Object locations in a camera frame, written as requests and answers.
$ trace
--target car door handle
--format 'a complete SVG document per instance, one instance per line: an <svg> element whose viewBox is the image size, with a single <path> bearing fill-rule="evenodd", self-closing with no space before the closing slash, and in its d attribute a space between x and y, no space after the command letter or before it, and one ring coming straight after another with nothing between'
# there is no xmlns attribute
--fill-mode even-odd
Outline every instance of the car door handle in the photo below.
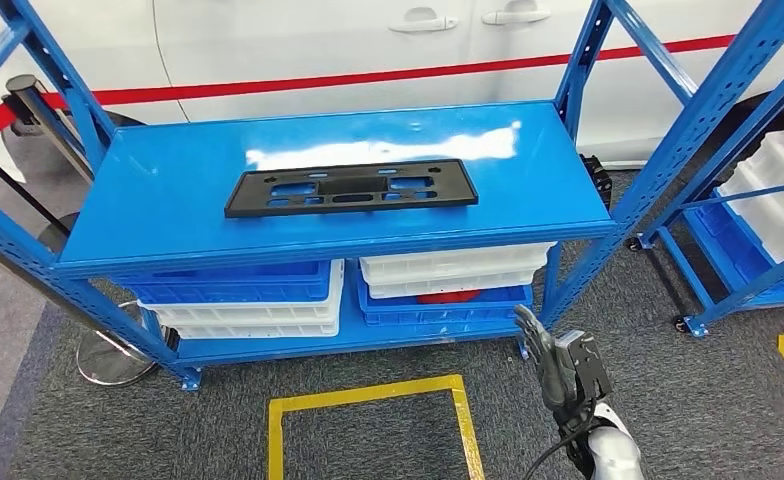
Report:
<svg viewBox="0 0 784 480"><path fill-rule="evenodd" d="M430 20L416 20L389 25L389 30L401 33L439 32L450 30L460 23L457 17L437 17Z"/></svg>
<svg viewBox="0 0 784 480"><path fill-rule="evenodd" d="M551 11L546 9L530 10L527 12L507 12L496 10L480 17L486 25L510 25L513 23L533 23L545 20L551 16Z"/></svg>

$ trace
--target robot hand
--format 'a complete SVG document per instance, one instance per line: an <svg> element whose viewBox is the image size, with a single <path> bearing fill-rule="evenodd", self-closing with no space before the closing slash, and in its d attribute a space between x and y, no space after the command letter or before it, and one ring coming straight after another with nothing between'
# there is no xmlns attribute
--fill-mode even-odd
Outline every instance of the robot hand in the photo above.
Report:
<svg viewBox="0 0 784 480"><path fill-rule="evenodd" d="M561 441L543 453L525 478L562 447L587 479L642 480L639 449L624 423L601 400L612 391L592 334L572 330L554 338L524 306L515 309L524 346L536 364L542 400Z"/></svg>

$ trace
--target caster wheel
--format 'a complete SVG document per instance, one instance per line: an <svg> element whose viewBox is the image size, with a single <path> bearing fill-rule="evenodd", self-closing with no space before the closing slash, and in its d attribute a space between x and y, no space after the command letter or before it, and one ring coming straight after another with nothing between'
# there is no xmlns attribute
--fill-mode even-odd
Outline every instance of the caster wheel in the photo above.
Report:
<svg viewBox="0 0 784 480"><path fill-rule="evenodd" d="M642 243L640 243L639 237L631 237L625 240L625 248L631 252L638 252L642 250Z"/></svg>
<svg viewBox="0 0 784 480"><path fill-rule="evenodd" d="M680 333L690 333L689 326L686 324L686 317L675 317L672 319L672 325L675 326L675 330Z"/></svg>

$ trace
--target stanchion base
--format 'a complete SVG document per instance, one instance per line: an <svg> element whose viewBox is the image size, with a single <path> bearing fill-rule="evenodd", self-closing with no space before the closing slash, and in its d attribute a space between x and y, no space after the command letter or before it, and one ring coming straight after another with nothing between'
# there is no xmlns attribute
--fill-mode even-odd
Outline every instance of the stanchion base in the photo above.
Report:
<svg viewBox="0 0 784 480"><path fill-rule="evenodd" d="M136 302L118 306L142 321ZM144 377L156 364L128 345L119 346L96 331L87 331L77 347L77 369L86 380L97 385L129 385Z"/></svg>

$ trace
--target red stripe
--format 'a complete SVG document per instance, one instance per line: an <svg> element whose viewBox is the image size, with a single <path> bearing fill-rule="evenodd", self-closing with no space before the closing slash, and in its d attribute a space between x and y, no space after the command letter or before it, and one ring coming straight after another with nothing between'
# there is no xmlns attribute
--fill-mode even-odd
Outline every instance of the red stripe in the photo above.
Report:
<svg viewBox="0 0 784 480"><path fill-rule="evenodd" d="M727 47L735 35L719 35L716 37L697 38L666 43L672 53L693 52L713 48ZM602 50L599 60L616 60L621 58L639 57L642 52L638 47L622 47ZM125 103L145 103L188 98L218 97L224 95L241 95L247 93L280 92L306 88L355 85L361 83L388 82L391 80L412 80L416 78L442 77L462 75L466 73L497 72L517 70L520 68L545 67L568 63L569 54L548 55L544 57L518 58L498 60L494 62L466 63L462 65L445 65L440 67L412 68L386 72L352 73L347 75L329 75L324 77L294 78L287 80L265 80L257 82L217 83L210 85L191 85L181 87L134 88L125 90L101 90L95 96L102 105L118 105ZM64 103L58 94L47 96L48 102L54 107L62 107ZM14 120L14 116L4 106L0 106L0 130Z"/></svg>

